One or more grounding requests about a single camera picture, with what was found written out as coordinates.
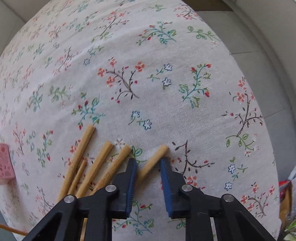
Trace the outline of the bamboo chopstick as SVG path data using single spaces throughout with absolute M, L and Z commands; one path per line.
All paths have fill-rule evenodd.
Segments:
M 89 168 L 84 181 L 82 182 L 81 186 L 79 187 L 76 193 L 77 198 L 81 198 L 84 196 L 84 194 L 89 188 L 89 184 L 93 181 L 99 168 L 101 167 L 103 162 L 106 160 L 112 148 L 113 148 L 113 144 L 110 141 L 106 141 L 104 143 L 103 147 L 101 148 L 97 157 L 95 158 L 93 165 Z
M 115 160 L 112 162 L 112 164 L 107 168 L 107 170 L 103 174 L 102 178 L 96 184 L 95 188 L 90 193 L 90 195 L 93 195 L 97 190 L 105 187 L 110 182 L 110 180 L 116 174 L 116 172 L 118 171 L 118 169 L 121 166 L 121 164 L 123 163 L 123 161 L 130 154 L 131 150 L 132 149 L 129 145 L 123 146 L 123 148 L 119 151 L 118 156 L 115 158 Z
M 94 133 L 95 127 L 92 125 L 88 125 L 86 130 L 83 132 L 81 141 L 79 142 L 77 149 L 74 153 L 74 155 L 72 156 L 71 159 L 71 165 L 68 168 L 68 171 L 66 173 L 64 182 L 62 184 L 62 187 L 60 189 L 59 195 L 58 195 L 58 199 L 57 201 L 59 202 L 63 197 L 66 196 L 67 192 L 69 191 L 71 182 L 74 178 L 75 172 L 76 172 L 76 168 L 78 166 L 78 164 L 80 163 L 80 160 L 82 158 L 82 155 Z
M 74 177 L 74 179 L 73 179 L 73 181 L 72 181 L 72 183 L 70 185 L 70 188 L 69 188 L 69 190 L 67 192 L 68 195 L 75 194 L 76 186 L 77 186 L 77 184 L 78 184 L 78 182 L 79 182 L 79 180 L 80 180 L 80 178 L 81 178 L 81 176 L 82 176 L 82 174 L 84 172 L 84 169 L 85 169 L 86 165 L 87 165 L 87 160 L 83 159 L 80 166 L 79 166 L 79 168 L 78 168 L 78 171 L 77 171 L 77 173 L 76 173 L 76 175 L 75 175 L 75 177 Z
M 143 180 L 148 176 L 149 172 L 154 168 L 157 162 L 165 156 L 166 152 L 169 150 L 168 146 L 163 144 L 161 145 L 157 151 L 148 159 L 147 163 L 144 165 L 142 169 L 140 169 L 137 173 L 137 181 L 135 186 L 137 187 L 142 183 Z

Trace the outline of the snack bags on floor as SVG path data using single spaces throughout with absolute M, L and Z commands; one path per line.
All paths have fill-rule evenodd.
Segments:
M 295 173 L 294 167 L 287 180 L 279 183 L 281 228 L 277 240 L 295 240 Z

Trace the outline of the pink perforated utensil basket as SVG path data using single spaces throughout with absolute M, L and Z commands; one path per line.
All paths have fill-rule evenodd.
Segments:
M 1 143 L 0 146 L 0 183 L 8 184 L 15 179 L 15 172 L 10 158 L 9 146 Z

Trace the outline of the floral tablecloth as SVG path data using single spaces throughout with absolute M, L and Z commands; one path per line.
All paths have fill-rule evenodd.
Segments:
M 113 148 L 139 168 L 161 145 L 205 194 L 234 195 L 277 238 L 279 188 L 263 113 L 214 31 L 182 1 L 50 1 L 1 54 L 1 142 L 16 178 L 1 213 L 29 232 L 57 203 L 86 128 L 93 167 Z

